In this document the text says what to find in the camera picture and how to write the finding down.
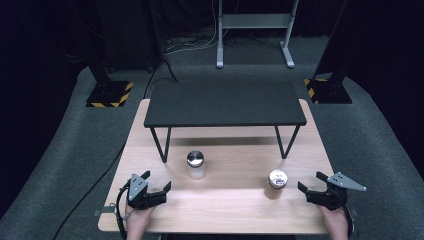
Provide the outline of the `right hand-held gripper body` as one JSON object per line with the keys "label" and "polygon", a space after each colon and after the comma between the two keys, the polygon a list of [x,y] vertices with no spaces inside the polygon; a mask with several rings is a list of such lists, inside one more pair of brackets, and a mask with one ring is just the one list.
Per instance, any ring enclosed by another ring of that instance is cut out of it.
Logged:
{"label": "right hand-held gripper body", "polygon": [[324,206],[329,210],[342,208],[347,204],[348,190],[366,191],[367,188],[341,172],[328,176],[326,190],[324,192],[308,190],[306,201],[316,205]]}

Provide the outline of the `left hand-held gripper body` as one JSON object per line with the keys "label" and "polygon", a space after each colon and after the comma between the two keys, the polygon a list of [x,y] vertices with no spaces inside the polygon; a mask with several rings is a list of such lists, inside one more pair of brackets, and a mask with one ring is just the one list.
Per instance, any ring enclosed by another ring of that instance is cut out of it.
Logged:
{"label": "left hand-held gripper body", "polygon": [[132,174],[129,190],[127,193],[127,204],[136,210],[145,210],[167,202],[167,194],[159,192],[148,192],[148,179],[144,180],[141,175]]}

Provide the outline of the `glass jar of brown powder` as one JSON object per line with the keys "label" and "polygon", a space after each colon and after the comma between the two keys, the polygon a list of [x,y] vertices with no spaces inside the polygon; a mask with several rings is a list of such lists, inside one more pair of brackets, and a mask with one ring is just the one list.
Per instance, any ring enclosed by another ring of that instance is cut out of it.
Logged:
{"label": "glass jar of brown powder", "polygon": [[264,194],[268,199],[278,199],[288,183],[287,174],[281,169],[272,170],[267,178]]}

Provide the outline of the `glass jar of white powder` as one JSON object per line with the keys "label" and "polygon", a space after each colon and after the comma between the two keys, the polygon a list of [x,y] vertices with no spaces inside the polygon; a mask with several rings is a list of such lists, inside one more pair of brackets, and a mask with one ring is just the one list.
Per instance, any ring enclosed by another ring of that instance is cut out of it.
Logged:
{"label": "glass jar of white powder", "polygon": [[187,155],[188,171],[192,179],[200,180],[206,174],[205,159],[202,152],[193,150]]}

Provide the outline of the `black raised shelf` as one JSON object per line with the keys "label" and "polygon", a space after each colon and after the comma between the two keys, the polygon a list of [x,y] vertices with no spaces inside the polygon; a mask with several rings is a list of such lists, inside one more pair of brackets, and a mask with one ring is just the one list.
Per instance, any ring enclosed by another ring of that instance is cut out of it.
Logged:
{"label": "black raised shelf", "polygon": [[287,81],[159,83],[154,87],[144,126],[292,126],[293,137],[307,124],[296,90]]}

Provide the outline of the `person's right hand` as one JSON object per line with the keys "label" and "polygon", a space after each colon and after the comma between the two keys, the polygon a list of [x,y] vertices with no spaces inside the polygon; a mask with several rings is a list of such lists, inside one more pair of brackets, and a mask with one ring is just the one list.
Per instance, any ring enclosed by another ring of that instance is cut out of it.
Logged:
{"label": "person's right hand", "polygon": [[342,209],[329,210],[318,205],[318,209],[323,215],[324,224],[331,234],[346,234],[348,232],[348,222]]}

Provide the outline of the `person's left hand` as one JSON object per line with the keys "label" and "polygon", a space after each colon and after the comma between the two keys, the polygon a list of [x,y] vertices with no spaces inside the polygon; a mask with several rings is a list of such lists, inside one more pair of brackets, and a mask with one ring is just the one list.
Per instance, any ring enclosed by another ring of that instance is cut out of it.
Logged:
{"label": "person's left hand", "polygon": [[125,214],[127,216],[126,226],[129,233],[140,232],[143,233],[148,224],[155,208],[151,207],[145,210],[136,210],[129,205],[125,208]]}

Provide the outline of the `black stand with striped base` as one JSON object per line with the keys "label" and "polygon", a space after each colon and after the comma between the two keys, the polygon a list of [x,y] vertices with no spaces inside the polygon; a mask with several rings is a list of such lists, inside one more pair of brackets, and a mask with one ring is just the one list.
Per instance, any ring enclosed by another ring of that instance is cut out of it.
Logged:
{"label": "black stand with striped base", "polygon": [[96,81],[86,101],[86,106],[95,108],[121,107],[128,99],[133,83],[129,81],[113,81],[110,79],[102,65],[100,48],[93,40],[93,35],[98,33],[96,24],[92,25],[88,23],[84,27],[87,34],[86,50],[88,67]]}
{"label": "black stand with striped base", "polygon": [[352,103],[342,84],[349,68],[349,49],[337,48],[337,44],[343,41],[340,25],[345,19],[348,2],[349,0],[343,0],[336,23],[313,77],[304,80],[308,95],[314,104]]}

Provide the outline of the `black cart on casters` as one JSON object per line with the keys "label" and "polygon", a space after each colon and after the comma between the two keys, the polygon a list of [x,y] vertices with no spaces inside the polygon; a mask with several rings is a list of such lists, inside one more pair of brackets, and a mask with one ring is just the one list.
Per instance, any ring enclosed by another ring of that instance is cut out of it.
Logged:
{"label": "black cart on casters", "polygon": [[99,0],[104,66],[152,72],[161,60],[150,0]]}

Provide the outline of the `grey metal stand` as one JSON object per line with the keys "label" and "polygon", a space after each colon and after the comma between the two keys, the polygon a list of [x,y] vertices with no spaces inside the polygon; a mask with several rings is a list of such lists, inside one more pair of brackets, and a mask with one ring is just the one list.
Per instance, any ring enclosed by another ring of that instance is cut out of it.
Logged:
{"label": "grey metal stand", "polygon": [[223,12],[223,0],[218,0],[217,13],[217,55],[216,67],[224,67],[224,31],[229,29],[285,29],[284,39],[280,42],[286,65],[289,69],[295,67],[295,63],[289,50],[289,41],[294,26],[299,0],[293,0],[291,10],[288,13],[272,14],[226,14]]}

